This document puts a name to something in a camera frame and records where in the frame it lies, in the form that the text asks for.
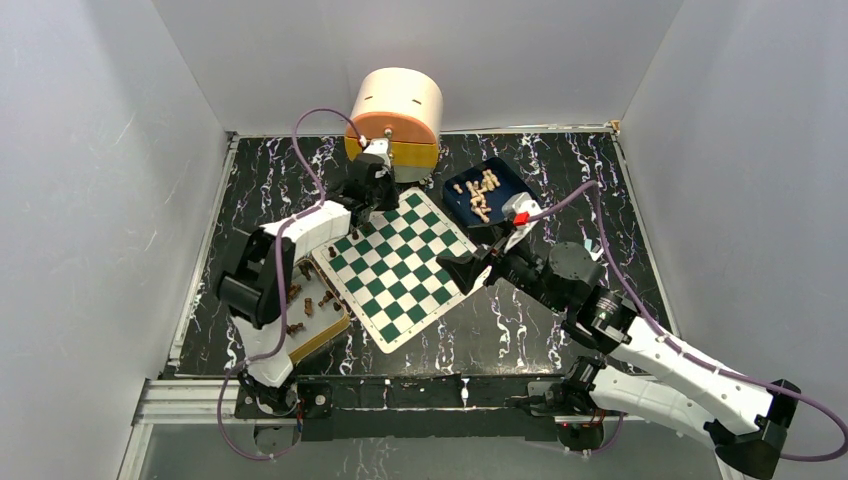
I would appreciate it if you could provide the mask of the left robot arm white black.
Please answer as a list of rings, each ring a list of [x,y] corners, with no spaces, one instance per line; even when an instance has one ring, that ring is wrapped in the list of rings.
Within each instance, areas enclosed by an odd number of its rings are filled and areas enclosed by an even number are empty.
[[[358,230],[372,212],[394,210],[399,194],[387,154],[360,153],[324,201],[252,232],[238,231],[214,291],[228,309],[246,359],[242,370],[263,385],[260,403],[275,416],[294,411],[294,365],[284,346],[296,263],[316,248]]]

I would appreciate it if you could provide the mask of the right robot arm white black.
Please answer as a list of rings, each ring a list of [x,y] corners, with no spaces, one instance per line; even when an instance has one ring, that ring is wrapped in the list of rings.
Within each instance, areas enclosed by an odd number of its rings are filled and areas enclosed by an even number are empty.
[[[526,242],[509,251],[481,246],[437,262],[463,293],[477,280],[508,281],[564,314],[561,326],[578,344],[653,377],[637,378],[581,356],[560,385],[531,393],[528,407],[634,414],[705,444],[742,474],[774,476],[797,407],[784,393],[792,384],[761,387],[721,375],[720,365],[667,330],[652,328],[632,302],[602,286],[603,269],[583,246],[560,243],[546,257],[531,253]]]

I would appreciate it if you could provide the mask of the pile of light chess pieces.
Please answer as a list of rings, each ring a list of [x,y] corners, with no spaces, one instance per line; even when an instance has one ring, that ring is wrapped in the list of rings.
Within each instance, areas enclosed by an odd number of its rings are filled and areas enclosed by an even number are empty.
[[[488,214],[492,211],[492,208],[488,205],[486,195],[497,191],[501,183],[497,175],[489,168],[484,169],[481,175],[481,180],[467,180],[464,186],[455,182],[452,188],[459,195],[467,193],[471,212],[478,216],[484,224],[488,224],[490,222]]]

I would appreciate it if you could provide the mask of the green white chess board mat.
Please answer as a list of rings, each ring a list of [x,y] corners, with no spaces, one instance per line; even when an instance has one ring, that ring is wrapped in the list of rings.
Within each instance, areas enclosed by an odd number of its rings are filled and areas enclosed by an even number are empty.
[[[358,240],[349,234],[312,257],[382,352],[394,352],[467,298],[436,258],[473,253],[475,245],[424,191],[403,192],[398,209],[372,214],[358,231]]]

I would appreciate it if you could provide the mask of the blue square tray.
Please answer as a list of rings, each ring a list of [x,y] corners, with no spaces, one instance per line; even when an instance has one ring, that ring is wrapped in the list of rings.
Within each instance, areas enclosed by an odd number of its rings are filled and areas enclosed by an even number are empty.
[[[482,188],[484,178],[490,177],[490,172],[497,182],[491,191],[482,193],[482,200],[472,205],[471,188],[475,185]],[[445,181],[441,194],[446,211],[462,228],[484,224],[483,218],[474,209],[489,209],[484,213],[490,223],[504,219],[503,205],[514,195],[527,193],[532,199],[539,201],[536,192],[522,179],[513,162],[504,161],[499,157],[491,157],[465,171],[454,175]]]

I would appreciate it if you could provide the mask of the round wooden drawer cabinet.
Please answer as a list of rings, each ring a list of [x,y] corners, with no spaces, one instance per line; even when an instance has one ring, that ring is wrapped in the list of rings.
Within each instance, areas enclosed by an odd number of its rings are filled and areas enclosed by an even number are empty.
[[[358,138],[386,138],[396,181],[424,184],[439,157],[443,95],[436,82],[417,70],[386,67],[362,81],[351,112],[354,127],[345,132],[345,151],[354,158]]]

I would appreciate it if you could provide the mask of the dark brown pawn piece right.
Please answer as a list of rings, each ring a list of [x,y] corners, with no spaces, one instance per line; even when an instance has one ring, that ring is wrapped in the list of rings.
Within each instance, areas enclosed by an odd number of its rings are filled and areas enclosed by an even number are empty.
[[[333,294],[333,292],[332,292],[332,291],[330,291],[330,290],[327,290],[327,291],[325,292],[324,297],[323,297],[323,298],[322,298],[322,299],[318,302],[318,306],[319,306],[319,307],[323,307],[324,305],[326,305],[327,303],[329,303],[329,302],[331,302],[331,301],[333,301],[333,300],[334,300],[334,294]]]

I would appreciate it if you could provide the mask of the small white teal object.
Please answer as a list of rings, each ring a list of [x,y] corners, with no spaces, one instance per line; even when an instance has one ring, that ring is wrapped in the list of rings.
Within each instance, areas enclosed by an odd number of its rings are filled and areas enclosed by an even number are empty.
[[[584,241],[584,248],[593,261],[598,261],[604,255],[604,247],[601,244],[595,244],[591,239]]]

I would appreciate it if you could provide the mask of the gold metal tin tray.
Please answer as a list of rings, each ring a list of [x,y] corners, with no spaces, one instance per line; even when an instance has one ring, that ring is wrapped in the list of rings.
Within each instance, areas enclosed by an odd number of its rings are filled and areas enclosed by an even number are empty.
[[[286,337],[284,349],[297,365],[315,352],[327,349],[350,325],[351,314],[344,305],[338,291],[313,259],[299,261],[293,270],[292,283],[302,286],[302,291],[287,307],[288,324],[303,323],[305,329]],[[334,300],[323,307],[318,302],[330,290]],[[304,299],[313,300],[314,315],[304,313]]]

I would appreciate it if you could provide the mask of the dark brown pawn piece bottom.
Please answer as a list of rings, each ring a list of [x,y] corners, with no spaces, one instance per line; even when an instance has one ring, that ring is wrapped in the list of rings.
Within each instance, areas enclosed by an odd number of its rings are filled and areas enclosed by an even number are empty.
[[[299,331],[302,331],[302,330],[304,330],[304,329],[305,329],[305,326],[304,326],[304,324],[303,324],[303,323],[288,324],[288,325],[286,326],[286,333],[287,333],[288,335],[293,335],[293,334],[295,334],[295,333],[297,333],[297,332],[299,332]]]

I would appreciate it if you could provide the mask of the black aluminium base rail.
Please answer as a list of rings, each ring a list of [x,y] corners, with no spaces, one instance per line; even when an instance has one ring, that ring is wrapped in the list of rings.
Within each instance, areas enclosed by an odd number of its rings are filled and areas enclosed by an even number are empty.
[[[271,429],[303,442],[365,438],[519,438],[581,453],[614,437],[627,415],[564,392],[560,375],[301,375],[283,394],[233,381],[157,380],[135,413],[142,424],[250,427],[258,453]]]

